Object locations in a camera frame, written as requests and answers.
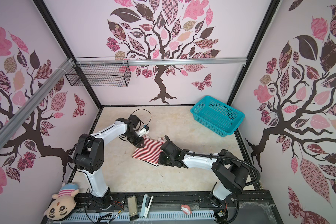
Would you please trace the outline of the red white striped tank top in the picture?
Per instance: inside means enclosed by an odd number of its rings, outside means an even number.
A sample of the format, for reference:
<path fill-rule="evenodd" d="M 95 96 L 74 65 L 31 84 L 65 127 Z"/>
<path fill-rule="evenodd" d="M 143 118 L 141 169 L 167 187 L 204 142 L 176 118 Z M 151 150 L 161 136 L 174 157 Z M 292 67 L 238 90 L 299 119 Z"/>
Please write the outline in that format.
<path fill-rule="evenodd" d="M 159 160 L 160 153 L 162 152 L 161 146 L 165 143 L 163 138 L 157 140 L 144 135 L 144 148 L 136 148 L 132 157 L 134 159 L 145 160 Z"/>

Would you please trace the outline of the black white striped tank top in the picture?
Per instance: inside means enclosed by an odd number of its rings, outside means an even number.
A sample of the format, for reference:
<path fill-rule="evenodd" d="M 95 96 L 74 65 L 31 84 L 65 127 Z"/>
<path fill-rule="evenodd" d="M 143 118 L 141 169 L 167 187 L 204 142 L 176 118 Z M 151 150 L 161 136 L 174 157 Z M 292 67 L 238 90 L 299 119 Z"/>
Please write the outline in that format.
<path fill-rule="evenodd" d="M 158 167 L 159 166 L 159 161 L 158 160 L 145 160 L 141 159 L 141 161 L 146 162 L 152 166 Z"/>

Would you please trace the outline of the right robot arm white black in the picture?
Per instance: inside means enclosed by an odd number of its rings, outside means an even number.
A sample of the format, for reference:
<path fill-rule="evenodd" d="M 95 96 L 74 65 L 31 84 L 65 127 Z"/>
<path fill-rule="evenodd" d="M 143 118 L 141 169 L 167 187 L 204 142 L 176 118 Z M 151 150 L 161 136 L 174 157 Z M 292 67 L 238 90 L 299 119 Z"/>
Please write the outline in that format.
<path fill-rule="evenodd" d="M 222 206 L 229 195 L 239 195 L 243 192 L 249 176 L 249 166 L 230 151 L 222 149 L 217 154 L 197 154 L 179 148 L 168 136 L 165 136 L 165 139 L 159 155 L 160 165 L 211 170 L 218 178 L 219 181 L 214 184 L 209 194 L 209 200 L 214 207 Z"/>

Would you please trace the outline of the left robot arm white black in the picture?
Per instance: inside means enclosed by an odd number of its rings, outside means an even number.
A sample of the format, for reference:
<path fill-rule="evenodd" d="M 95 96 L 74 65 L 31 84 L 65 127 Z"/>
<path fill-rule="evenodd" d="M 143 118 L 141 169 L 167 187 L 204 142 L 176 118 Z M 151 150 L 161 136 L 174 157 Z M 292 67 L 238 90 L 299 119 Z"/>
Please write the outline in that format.
<path fill-rule="evenodd" d="M 77 170 L 84 173 L 90 185 L 92 199 L 101 209 L 109 208 L 113 201 L 102 171 L 105 145 L 116 138 L 126 137 L 126 142 L 143 148 L 143 136 L 149 133 L 149 127 L 140 126 L 141 123 L 142 121 L 132 114 L 128 119 L 116 119 L 112 125 L 99 132 L 82 134 L 78 139 L 73 161 Z"/>

